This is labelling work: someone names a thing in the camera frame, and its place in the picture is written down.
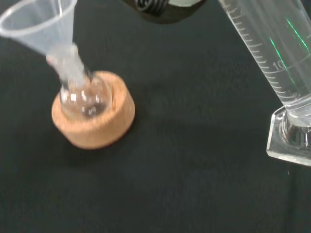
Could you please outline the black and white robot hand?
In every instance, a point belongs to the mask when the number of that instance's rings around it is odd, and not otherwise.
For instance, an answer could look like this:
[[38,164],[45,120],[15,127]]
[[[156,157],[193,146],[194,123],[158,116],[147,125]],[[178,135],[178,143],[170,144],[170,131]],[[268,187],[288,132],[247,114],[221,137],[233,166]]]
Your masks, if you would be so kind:
[[142,19],[155,24],[174,24],[192,16],[205,0],[124,0]]

